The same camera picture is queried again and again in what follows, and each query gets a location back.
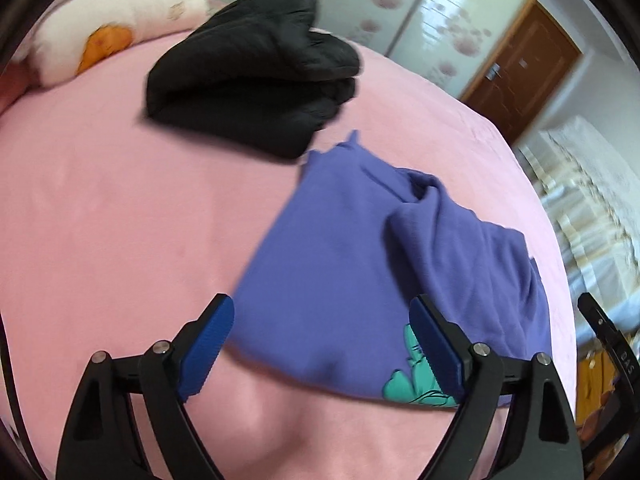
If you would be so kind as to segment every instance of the orange patch on pillow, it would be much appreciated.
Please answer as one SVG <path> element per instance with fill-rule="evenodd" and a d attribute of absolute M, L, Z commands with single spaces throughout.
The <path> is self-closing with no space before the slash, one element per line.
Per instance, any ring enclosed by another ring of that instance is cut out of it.
<path fill-rule="evenodd" d="M 86 40 L 82 61 L 77 74 L 81 74 L 103 59 L 120 52 L 133 42 L 130 28 L 120 25 L 105 25 Z"/>

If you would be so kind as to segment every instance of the pink bed sheet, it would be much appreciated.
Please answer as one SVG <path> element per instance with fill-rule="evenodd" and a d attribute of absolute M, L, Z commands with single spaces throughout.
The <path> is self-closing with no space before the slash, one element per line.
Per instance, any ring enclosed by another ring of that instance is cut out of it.
<path fill-rule="evenodd" d="M 183 37 L 129 49 L 28 94 L 0 118 L 0 302 L 26 425 L 49 471 L 91 354 L 140 353 L 172 338 L 215 293 L 231 293 L 296 187 L 295 164 L 143 119 L 145 75 Z M 480 218 L 524 232 L 573 402 L 575 332 L 562 259 L 510 149 L 487 120 L 427 80 L 360 53 L 358 96 L 314 147 L 327 150 L 357 128 L 381 158 L 436 174 Z M 226 352 L 187 409 L 228 480 L 415 479 L 452 418 L 303 388 Z M 5 405 L 0 414 L 7 418 Z M 142 427 L 154 470 L 168 478 L 148 421 Z"/>

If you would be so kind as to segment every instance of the black jacket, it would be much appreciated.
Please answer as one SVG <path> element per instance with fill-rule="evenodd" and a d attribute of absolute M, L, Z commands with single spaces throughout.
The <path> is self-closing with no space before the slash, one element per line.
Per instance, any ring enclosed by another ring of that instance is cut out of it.
<path fill-rule="evenodd" d="M 154 120 L 297 158 L 354 96 L 356 51 L 311 32 L 317 0 L 238 0 L 148 75 Z"/>

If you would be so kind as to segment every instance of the folded purple garment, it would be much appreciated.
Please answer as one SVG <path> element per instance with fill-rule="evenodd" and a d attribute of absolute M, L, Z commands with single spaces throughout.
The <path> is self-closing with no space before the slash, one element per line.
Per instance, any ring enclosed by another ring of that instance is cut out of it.
<path fill-rule="evenodd" d="M 473 342 L 515 358 L 551 354 L 524 236 L 480 221 L 436 177 L 376 158 L 354 133 L 309 154 L 236 290 L 230 341 L 303 383 L 452 406 L 408 325 L 421 293 Z"/>

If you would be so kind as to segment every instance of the blue rubber pad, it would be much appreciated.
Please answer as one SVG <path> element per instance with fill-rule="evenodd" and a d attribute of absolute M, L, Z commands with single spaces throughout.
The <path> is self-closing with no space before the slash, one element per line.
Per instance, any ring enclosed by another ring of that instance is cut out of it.
<path fill-rule="evenodd" d="M 182 402 L 200 393 L 234 323 L 234 302 L 225 298 L 182 360 L 177 393 Z"/>
<path fill-rule="evenodd" d="M 462 362 L 419 298 L 410 303 L 409 323 L 442 392 L 457 403 L 462 402 L 465 398 Z"/>

